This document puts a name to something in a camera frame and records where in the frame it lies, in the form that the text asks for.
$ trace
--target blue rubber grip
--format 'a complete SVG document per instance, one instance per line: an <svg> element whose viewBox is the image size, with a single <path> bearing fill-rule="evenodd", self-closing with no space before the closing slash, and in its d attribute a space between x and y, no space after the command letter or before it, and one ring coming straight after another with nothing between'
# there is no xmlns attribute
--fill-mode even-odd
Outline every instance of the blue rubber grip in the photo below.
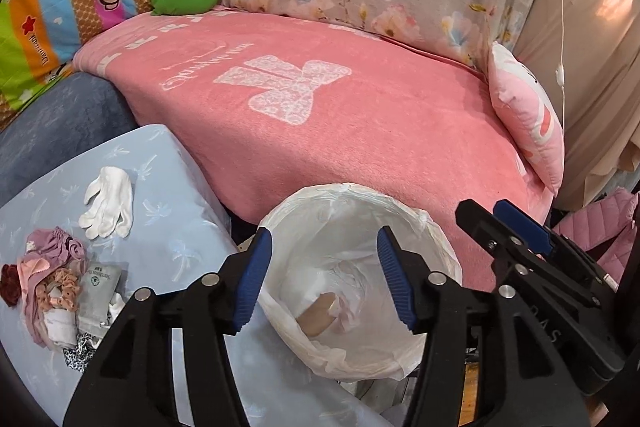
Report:
<svg viewBox="0 0 640 427"><path fill-rule="evenodd" d="M271 261L273 249L271 232L267 229L263 230L260 236L254 239L257 242L252 245L251 259L240 278L238 288L236 288L236 310L232 320L236 331L240 331L251 319L255 303L258 300L258 293L260 293L264 276L267 274Z"/></svg>
<svg viewBox="0 0 640 427"><path fill-rule="evenodd" d="M417 322L414 311L414 291L398 260L396 246L385 229L378 231L376 246L382 271L385 273L386 285L389 287L391 297L394 300L398 318L404 322L409 330L413 330Z"/></svg>
<svg viewBox="0 0 640 427"><path fill-rule="evenodd" d="M546 257L551 254L553 245L549 233L511 201L500 200L494 205L494 216L523 239L529 250Z"/></svg>

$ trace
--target plastic bag liner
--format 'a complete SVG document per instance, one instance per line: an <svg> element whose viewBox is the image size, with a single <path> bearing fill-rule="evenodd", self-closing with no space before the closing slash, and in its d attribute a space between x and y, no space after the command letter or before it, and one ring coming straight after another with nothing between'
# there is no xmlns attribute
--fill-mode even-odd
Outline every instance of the plastic bag liner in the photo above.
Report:
<svg viewBox="0 0 640 427"><path fill-rule="evenodd" d="M462 282L460 263L429 214L372 188L302 188L260 222L273 235L273 255L258 302L282 340L320 377L402 380L420 363L425 335L413 335L398 319L378 259L384 225L401 248ZM310 339L296 318L322 293L335 293L337 318Z"/></svg>

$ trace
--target pink pillow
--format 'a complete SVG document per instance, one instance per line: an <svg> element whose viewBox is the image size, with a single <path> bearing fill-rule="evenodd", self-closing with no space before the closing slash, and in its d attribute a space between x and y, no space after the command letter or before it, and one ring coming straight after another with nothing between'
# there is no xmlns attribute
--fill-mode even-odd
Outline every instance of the pink pillow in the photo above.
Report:
<svg viewBox="0 0 640 427"><path fill-rule="evenodd" d="M489 54L491 104L546 188L555 196L564 171L564 137L545 90L507 48Z"/></svg>

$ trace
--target gray pouch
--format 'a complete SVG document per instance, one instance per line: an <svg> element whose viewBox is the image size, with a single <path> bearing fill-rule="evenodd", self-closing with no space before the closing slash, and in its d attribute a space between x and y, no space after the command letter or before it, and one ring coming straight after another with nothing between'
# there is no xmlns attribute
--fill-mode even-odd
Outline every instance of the gray pouch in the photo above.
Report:
<svg viewBox="0 0 640 427"><path fill-rule="evenodd" d="M122 268L114 264L91 263L80 280L78 330L103 339L109 331L109 302Z"/></svg>

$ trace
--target dark red scrunchie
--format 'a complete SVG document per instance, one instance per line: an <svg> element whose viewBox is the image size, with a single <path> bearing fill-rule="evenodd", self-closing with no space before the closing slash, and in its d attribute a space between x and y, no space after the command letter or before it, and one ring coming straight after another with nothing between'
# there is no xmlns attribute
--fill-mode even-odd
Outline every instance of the dark red scrunchie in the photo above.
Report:
<svg viewBox="0 0 640 427"><path fill-rule="evenodd" d="M18 277L18 267L15 264L2 266L0 297L11 308L20 300L20 278Z"/></svg>

